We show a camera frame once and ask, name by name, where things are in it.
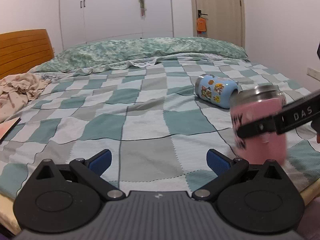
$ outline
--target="wardrobe door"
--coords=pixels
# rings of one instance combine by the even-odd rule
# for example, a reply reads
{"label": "wardrobe door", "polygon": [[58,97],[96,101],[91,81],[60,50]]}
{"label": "wardrobe door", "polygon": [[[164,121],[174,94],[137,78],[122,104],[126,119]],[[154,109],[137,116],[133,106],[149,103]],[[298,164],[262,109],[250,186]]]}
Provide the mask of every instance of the wardrobe door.
{"label": "wardrobe door", "polygon": [[143,38],[172,37],[171,0],[145,0],[145,7]]}
{"label": "wardrobe door", "polygon": [[60,0],[63,49],[85,44],[83,0]]}
{"label": "wardrobe door", "polygon": [[139,0],[85,0],[87,42],[142,33]]}

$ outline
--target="beige blanket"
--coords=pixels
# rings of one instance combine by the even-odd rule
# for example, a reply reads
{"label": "beige blanket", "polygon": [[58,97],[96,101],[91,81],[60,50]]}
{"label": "beige blanket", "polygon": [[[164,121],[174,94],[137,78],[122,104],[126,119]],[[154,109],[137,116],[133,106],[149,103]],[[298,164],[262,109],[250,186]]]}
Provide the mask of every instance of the beige blanket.
{"label": "beige blanket", "polygon": [[37,75],[24,73],[6,76],[0,80],[0,123],[37,99],[49,81]]}

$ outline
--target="checkered bedsheet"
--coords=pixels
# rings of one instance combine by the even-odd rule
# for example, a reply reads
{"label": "checkered bedsheet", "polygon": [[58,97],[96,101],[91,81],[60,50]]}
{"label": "checkered bedsheet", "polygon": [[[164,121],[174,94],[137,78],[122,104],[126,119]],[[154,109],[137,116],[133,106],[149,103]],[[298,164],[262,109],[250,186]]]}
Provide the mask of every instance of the checkered bedsheet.
{"label": "checkered bedsheet", "polygon": [[[112,152],[104,179],[124,192],[186,190],[216,177],[206,164],[208,149],[234,158],[228,110],[194,94],[203,73],[231,78],[240,89],[277,84],[288,102],[309,93],[259,64],[238,59],[178,57],[143,68],[75,74],[51,83],[15,116],[20,123],[0,145],[0,190],[14,199],[44,158],[68,163]],[[298,188],[320,176],[320,153],[310,124],[287,133],[284,169]]]}

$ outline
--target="pink cup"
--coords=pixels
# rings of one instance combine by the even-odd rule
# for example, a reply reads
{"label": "pink cup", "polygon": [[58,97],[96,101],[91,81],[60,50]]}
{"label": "pink cup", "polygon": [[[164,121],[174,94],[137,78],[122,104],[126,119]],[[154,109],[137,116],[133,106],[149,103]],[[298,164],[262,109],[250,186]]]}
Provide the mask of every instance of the pink cup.
{"label": "pink cup", "polygon": [[287,156],[285,134],[264,133],[246,139],[236,135],[240,125],[275,114],[284,104],[284,95],[273,85],[258,86],[232,96],[230,115],[238,157],[250,164],[263,164],[267,159],[274,159],[280,165],[284,164]]}

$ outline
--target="wooden bed frame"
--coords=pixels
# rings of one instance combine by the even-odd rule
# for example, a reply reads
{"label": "wooden bed frame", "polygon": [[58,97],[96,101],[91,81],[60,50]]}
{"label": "wooden bed frame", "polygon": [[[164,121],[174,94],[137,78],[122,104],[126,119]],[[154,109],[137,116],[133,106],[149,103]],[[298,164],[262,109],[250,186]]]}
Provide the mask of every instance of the wooden bed frame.
{"label": "wooden bed frame", "polygon": [[45,29],[0,34],[0,79],[25,73],[53,57]]}

